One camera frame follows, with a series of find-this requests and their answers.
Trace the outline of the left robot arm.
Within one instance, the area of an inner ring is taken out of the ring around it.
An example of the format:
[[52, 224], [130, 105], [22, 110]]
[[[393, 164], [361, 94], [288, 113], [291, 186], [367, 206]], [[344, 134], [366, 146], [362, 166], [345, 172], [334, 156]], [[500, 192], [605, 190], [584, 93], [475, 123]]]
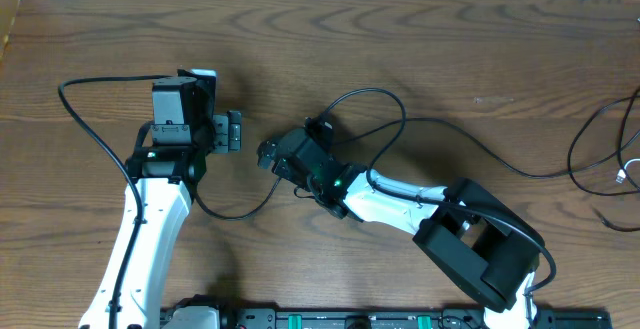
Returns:
[[241, 148], [238, 111], [217, 114], [217, 74], [180, 69], [152, 87], [154, 118], [138, 133], [125, 172], [131, 183], [105, 274], [82, 328], [158, 328], [173, 248], [190, 213], [190, 192], [209, 154]]

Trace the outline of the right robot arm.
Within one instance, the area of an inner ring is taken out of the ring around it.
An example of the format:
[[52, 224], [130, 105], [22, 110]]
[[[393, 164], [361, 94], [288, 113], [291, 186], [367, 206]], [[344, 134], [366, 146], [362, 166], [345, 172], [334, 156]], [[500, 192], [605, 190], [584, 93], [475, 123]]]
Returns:
[[263, 141], [258, 164], [309, 193], [332, 216], [406, 232], [465, 294], [485, 308], [486, 328], [531, 328], [541, 236], [477, 183], [424, 187], [393, 180], [330, 152], [322, 118]]

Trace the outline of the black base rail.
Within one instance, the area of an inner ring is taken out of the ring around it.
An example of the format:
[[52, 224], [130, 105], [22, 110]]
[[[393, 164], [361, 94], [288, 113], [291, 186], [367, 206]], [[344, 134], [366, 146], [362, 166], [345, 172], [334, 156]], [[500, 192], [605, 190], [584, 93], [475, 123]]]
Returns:
[[495, 313], [476, 307], [444, 309], [292, 309], [273, 303], [224, 302], [196, 295], [160, 312], [160, 327], [209, 329], [612, 329], [608, 312], [538, 308]]

